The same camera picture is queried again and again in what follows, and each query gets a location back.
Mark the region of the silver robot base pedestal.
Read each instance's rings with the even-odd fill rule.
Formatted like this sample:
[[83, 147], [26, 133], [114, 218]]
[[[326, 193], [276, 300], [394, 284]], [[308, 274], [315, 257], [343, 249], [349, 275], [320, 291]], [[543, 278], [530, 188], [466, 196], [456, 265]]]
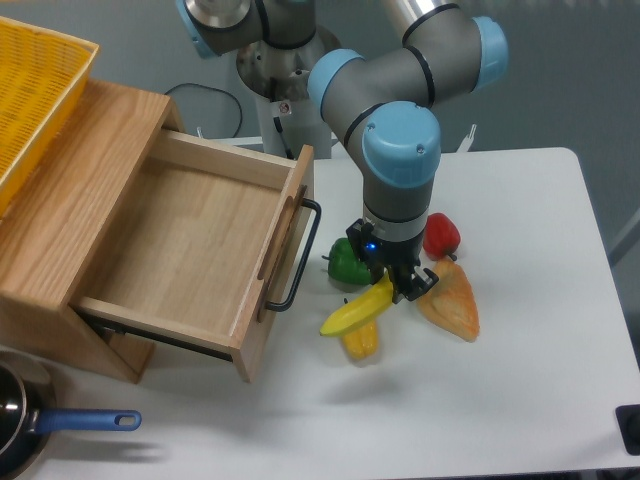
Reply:
[[331, 156], [332, 132], [309, 97], [307, 81], [317, 61], [339, 47], [335, 35], [319, 26], [310, 42], [296, 49], [259, 41], [238, 51], [236, 68], [254, 95], [265, 153], [295, 159], [309, 145], [317, 159]]

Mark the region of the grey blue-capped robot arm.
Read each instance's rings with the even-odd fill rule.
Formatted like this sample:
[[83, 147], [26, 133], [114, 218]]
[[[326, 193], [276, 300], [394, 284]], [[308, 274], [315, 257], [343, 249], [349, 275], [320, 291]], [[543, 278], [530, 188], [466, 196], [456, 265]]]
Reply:
[[259, 108], [267, 151], [292, 155], [336, 137], [363, 177], [363, 213], [347, 231], [374, 280], [395, 300], [426, 294], [420, 266], [441, 131], [433, 107], [499, 80], [507, 38], [494, 20], [453, 1], [388, 1], [400, 46], [368, 60], [321, 27], [311, 1], [180, 1], [202, 57], [234, 53]]

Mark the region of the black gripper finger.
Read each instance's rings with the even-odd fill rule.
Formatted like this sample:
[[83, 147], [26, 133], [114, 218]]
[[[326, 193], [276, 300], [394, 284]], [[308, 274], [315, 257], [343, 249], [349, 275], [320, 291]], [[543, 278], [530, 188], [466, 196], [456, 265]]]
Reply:
[[367, 267], [370, 275], [370, 284], [375, 285], [378, 283], [385, 273], [385, 266], [379, 258], [377, 251], [365, 250], [362, 253], [361, 261]]
[[391, 282], [392, 302], [398, 304], [402, 299], [412, 302], [422, 297], [439, 282], [439, 277], [428, 268], [400, 265], [391, 267]]

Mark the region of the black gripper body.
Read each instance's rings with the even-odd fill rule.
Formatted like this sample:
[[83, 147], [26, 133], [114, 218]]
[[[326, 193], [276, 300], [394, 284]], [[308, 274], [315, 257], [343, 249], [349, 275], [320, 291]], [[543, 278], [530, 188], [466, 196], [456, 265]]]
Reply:
[[419, 253], [424, 231], [402, 241], [386, 240], [374, 234], [372, 223], [358, 219], [347, 228], [346, 234], [355, 256], [360, 261], [365, 250], [378, 252], [379, 258], [385, 266], [385, 272], [388, 273], [390, 279], [392, 266], [412, 265], [417, 267], [420, 264]]

